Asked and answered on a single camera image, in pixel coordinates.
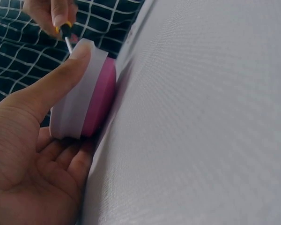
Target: fingernail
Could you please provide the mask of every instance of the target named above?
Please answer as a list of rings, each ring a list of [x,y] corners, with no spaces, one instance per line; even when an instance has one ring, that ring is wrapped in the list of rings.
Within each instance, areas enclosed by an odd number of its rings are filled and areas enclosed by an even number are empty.
[[[67,18],[63,15],[57,15],[53,18],[53,26],[54,27],[60,27],[61,25],[65,24],[67,22]]]
[[[84,58],[92,49],[91,41],[82,39],[73,49],[70,59],[78,60]]]

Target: screwdriver handle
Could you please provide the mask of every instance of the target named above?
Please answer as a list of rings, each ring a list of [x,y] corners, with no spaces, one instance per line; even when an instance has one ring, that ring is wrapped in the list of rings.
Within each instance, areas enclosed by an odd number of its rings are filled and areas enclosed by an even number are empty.
[[[59,33],[62,37],[63,40],[65,40],[65,38],[71,38],[72,32],[72,24],[68,21],[65,24],[63,24],[61,27],[56,27],[56,32]]]

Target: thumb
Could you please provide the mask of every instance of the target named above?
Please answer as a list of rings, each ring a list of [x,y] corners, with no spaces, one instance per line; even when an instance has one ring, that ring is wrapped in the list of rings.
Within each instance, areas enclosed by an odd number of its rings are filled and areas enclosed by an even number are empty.
[[[68,1],[51,0],[51,16],[55,27],[60,27],[68,21]]]
[[[14,95],[22,99],[23,105],[18,108],[27,110],[41,123],[49,110],[81,80],[89,64],[91,48],[91,41],[81,40],[67,61],[33,85],[11,94],[10,98]]]

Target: screwdriver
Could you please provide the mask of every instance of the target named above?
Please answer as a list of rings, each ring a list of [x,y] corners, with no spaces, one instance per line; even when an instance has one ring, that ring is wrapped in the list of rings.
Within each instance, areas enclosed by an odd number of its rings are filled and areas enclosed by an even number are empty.
[[[67,48],[70,52],[70,54],[72,54],[73,48],[70,42],[70,38],[72,35],[71,32],[71,28],[72,28],[72,24],[68,21],[65,24],[63,24],[61,27],[56,27],[56,32],[60,33],[62,39],[66,42],[67,44]]]

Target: white grid lines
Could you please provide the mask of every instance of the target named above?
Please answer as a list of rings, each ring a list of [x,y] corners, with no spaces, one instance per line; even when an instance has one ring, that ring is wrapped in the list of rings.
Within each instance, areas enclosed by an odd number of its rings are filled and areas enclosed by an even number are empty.
[[[145,0],[77,0],[73,33],[91,39],[116,58]],[[34,83],[60,63],[69,52],[22,12],[23,0],[0,0],[0,100]],[[44,125],[48,125],[49,115]]]

